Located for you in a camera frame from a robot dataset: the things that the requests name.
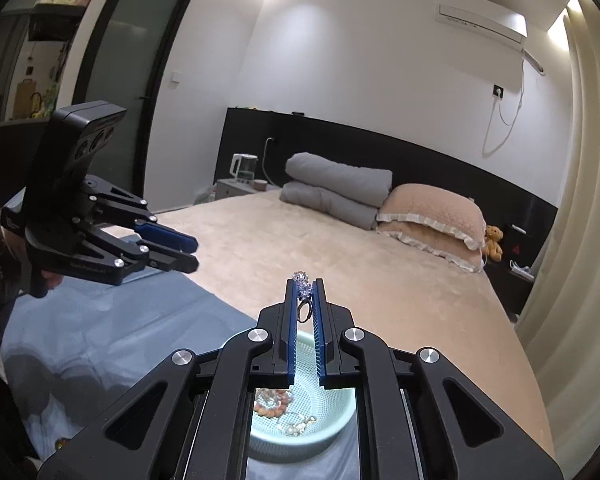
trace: air conditioner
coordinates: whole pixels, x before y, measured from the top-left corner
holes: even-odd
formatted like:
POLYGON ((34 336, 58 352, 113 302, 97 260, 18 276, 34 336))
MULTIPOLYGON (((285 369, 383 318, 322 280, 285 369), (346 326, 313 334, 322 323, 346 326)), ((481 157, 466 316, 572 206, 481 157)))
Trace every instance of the air conditioner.
POLYGON ((522 14, 487 0, 434 0, 436 21, 476 32, 522 51, 526 21, 522 14))

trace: stuffed animal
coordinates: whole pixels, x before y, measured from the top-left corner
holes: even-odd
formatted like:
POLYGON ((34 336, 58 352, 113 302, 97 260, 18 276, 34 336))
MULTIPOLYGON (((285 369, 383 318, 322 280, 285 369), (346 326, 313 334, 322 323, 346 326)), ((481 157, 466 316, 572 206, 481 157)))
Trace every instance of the stuffed animal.
POLYGON ((496 226, 487 225, 482 253, 490 257, 494 262, 499 262, 502 259, 502 248, 498 242, 502 240, 503 236, 502 231, 496 226))

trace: beige curtain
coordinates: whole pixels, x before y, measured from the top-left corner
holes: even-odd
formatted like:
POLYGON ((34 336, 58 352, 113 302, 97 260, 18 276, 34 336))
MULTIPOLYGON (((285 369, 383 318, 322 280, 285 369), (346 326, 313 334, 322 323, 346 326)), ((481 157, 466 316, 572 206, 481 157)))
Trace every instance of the beige curtain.
POLYGON ((568 9, 573 151, 536 284, 516 327, 567 480, 600 444, 600 12, 568 9))

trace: blue sheet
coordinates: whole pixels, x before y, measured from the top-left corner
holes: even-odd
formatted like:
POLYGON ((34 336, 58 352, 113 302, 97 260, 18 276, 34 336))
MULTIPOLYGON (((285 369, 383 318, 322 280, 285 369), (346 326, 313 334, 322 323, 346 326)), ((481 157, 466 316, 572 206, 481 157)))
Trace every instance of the blue sheet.
POLYGON ((66 278, 20 298, 0 352, 42 460, 176 348, 202 353, 255 325, 179 272, 147 269, 110 286, 66 278))

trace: person's hand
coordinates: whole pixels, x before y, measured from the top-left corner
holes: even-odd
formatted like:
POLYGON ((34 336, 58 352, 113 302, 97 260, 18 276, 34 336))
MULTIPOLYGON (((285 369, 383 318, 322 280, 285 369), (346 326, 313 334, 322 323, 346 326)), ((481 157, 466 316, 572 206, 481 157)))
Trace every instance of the person's hand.
MULTIPOLYGON (((25 261, 27 259, 27 248, 24 240, 7 229, 3 229, 2 227, 0 229, 2 231, 4 243, 11 251, 11 254, 13 254, 13 256, 20 261, 25 261)), ((42 274, 42 277, 46 279, 46 288, 53 289, 62 283, 63 276, 61 274, 49 272, 48 270, 41 270, 40 274, 42 274)))

